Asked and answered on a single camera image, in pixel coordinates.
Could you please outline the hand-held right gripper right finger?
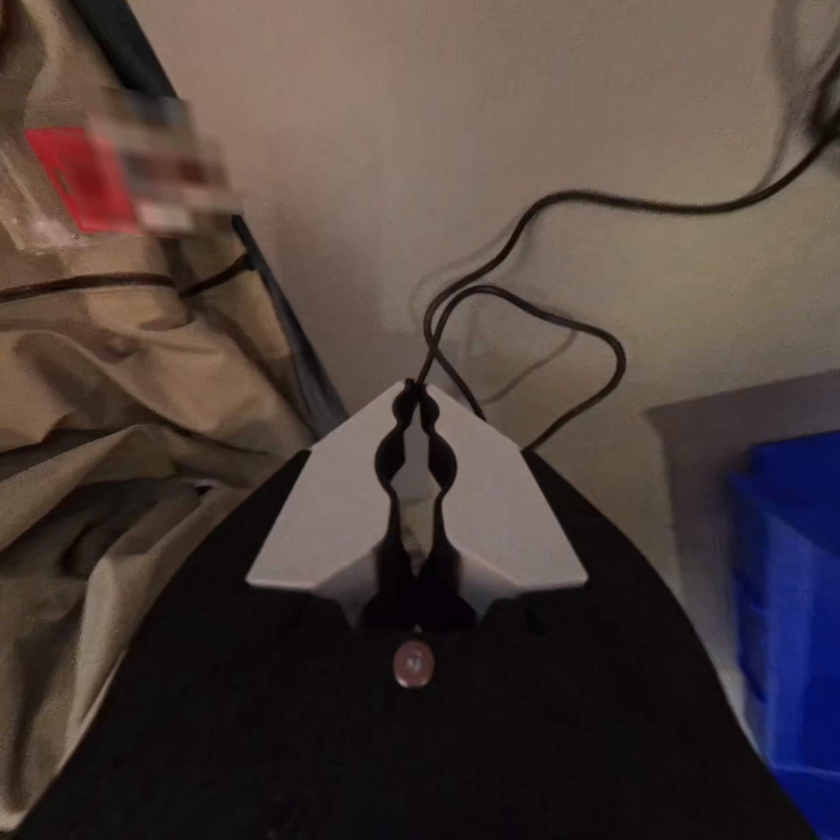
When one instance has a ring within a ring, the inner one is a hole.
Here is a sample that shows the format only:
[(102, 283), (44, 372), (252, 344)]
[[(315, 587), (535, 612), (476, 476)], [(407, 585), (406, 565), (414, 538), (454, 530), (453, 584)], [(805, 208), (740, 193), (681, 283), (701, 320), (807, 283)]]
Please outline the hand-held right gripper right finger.
[(498, 601), (582, 588), (589, 575), (523, 450), (434, 385), (417, 385), (416, 403), (430, 504), (422, 631), (465, 633)]

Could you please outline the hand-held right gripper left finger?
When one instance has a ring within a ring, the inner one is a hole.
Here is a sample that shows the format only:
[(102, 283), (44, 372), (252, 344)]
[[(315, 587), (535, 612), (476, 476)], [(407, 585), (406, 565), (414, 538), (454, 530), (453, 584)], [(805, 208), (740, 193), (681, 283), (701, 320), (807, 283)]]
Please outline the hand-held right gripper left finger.
[(332, 600), (356, 626), (391, 608), (408, 616), (415, 579), (393, 479), (416, 407), (414, 381), (398, 382), (305, 453), (250, 586)]

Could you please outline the blue plastic bin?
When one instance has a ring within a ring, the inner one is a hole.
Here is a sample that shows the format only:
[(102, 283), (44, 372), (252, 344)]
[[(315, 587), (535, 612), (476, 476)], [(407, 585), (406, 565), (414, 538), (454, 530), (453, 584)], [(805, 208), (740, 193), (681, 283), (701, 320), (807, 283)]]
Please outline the blue plastic bin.
[(838, 431), (755, 445), (728, 488), (744, 717), (813, 830), (838, 838)]

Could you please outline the grey desk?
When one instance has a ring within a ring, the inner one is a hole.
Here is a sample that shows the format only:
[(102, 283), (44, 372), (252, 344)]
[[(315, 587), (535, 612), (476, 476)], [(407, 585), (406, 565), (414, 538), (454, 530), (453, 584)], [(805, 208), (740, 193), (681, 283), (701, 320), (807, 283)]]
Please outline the grey desk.
[[(350, 413), (542, 196), (770, 184), (838, 52), (838, 2), (130, 5)], [(742, 720), (728, 473), (838, 427), (838, 150), (731, 215), (551, 207), (487, 281), (622, 342), (623, 383), (540, 454), (675, 590)]]

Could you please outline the red badge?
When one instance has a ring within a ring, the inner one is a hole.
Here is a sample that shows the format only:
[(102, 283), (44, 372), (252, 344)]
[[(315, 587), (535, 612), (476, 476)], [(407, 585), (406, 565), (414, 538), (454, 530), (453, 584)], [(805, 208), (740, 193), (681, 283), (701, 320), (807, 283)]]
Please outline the red badge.
[(110, 142), (72, 127), (26, 129), (24, 137), (82, 233), (142, 233), (122, 165)]

